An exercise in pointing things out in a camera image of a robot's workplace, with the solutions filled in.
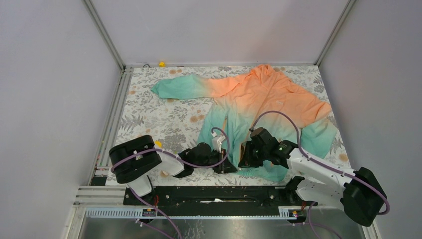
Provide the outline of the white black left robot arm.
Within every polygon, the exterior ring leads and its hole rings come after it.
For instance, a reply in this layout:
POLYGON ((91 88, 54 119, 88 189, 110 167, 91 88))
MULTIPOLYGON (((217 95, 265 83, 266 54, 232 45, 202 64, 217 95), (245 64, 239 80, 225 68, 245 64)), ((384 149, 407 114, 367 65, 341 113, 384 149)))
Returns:
POLYGON ((212 133, 211 144, 199 143, 178 154, 160 148, 152 136, 145 135, 112 147, 108 154, 112 163, 111 172, 119 184, 135 191, 135 198, 144 205, 154 200, 149 173, 161 170, 170 176, 190 176, 197 168, 211 168, 217 174, 237 172, 229 161, 224 134, 212 133))

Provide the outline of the mint and orange zip jacket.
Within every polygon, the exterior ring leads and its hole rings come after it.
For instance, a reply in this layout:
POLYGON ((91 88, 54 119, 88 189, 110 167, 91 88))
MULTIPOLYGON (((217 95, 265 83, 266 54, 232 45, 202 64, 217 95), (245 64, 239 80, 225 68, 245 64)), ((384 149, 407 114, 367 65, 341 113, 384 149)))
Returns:
POLYGON ((211 144, 211 129, 219 127, 228 136, 229 160, 237 165, 249 129, 263 127, 278 140, 299 141, 306 151, 324 158, 337 129, 329 121, 329 103, 294 83, 270 65, 249 72, 213 79, 197 75, 163 79, 152 87, 162 99, 212 98, 199 143, 211 144))

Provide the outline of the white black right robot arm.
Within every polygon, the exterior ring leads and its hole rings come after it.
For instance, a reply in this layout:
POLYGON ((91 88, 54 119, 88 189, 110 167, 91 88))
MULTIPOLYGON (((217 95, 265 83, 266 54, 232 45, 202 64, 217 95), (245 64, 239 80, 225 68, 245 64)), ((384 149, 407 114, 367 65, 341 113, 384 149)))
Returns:
POLYGON ((265 160, 296 172, 285 192, 287 202, 292 205, 306 201, 335 207, 354 222, 368 227, 387 199, 371 170, 324 163, 298 144, 278 141, 268 130, 259 127, 251 131, 238 166, 262 166, 265 160))

